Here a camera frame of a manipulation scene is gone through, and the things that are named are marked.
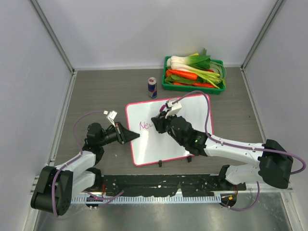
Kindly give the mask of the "purple capped marker pen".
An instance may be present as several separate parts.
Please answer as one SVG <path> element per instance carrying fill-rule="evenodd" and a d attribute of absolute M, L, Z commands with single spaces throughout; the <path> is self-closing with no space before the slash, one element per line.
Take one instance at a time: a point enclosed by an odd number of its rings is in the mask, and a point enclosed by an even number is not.
<path fill-rule="evenodd" d="M 166 105 L 164 104 L 164 105 L 162 105 L 161 106 L 161 108 L 159 109 L 159 112 L 161 113 L 161 112 L 163 112 L 163 110 L 166 108 Z"/>

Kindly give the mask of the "pink framed whiteboard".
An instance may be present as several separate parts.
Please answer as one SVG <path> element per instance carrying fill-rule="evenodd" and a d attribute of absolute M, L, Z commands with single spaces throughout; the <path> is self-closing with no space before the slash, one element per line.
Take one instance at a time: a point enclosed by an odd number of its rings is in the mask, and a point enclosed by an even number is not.
<path fill-rule="evenodd" d="M 190 155 L 184 147 L 179 146 L 167 133 L 159 134 L 151 121 L 168 99 L 129 103 L 126 106 L 128 129 L 140 134 L 131 141 L 132 160 L 136 166 L 155 164 L 185 158 Z M 204 132 L 205 119 L 209 116 L 207 131 L 212 133 L 211 114 L 207 112 L 204 95 L 190 95 L 180 101 L 182 109 L 177 113 L 191 123 L 195 130 Z"/>

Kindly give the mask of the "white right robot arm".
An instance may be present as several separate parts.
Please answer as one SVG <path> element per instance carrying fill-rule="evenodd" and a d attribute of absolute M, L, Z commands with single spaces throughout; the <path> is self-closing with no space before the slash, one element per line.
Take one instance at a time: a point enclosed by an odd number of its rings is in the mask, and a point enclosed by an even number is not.
<path fill-rule="evenodd" d="M 267 140 L 262 144 L 226 140 L 195 130 L 182 116 L 167 116 L 165 112 L 152 117 L 151 121 L 159 134 L 167 133 L 190 154 L 242 162 L 241 166 L 221 169 L 223 175 L 217 178 L 217 183 L 223 190 L 260 180 L 278 189 L 288 188 L 293 158 L 276 141 Z"/>

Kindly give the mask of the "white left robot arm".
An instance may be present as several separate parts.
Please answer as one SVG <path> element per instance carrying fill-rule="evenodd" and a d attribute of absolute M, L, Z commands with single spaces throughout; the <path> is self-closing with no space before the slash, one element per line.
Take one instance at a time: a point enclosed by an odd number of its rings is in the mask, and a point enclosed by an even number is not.
<path fill-rule="evenodd" d="M 87 128 L 85 143 L 75 157 L 55 167 L 41 170 L 30 206 L 33 209 L 64 215 L 71 200 L 86 189 L 97 192 L 102 188 L 101 171 L 94 168 L 104 154 L 104 146 L 113 142 L 128 143 L 140 137 L 120 122 L 103 129 L 99 123 Z"/>

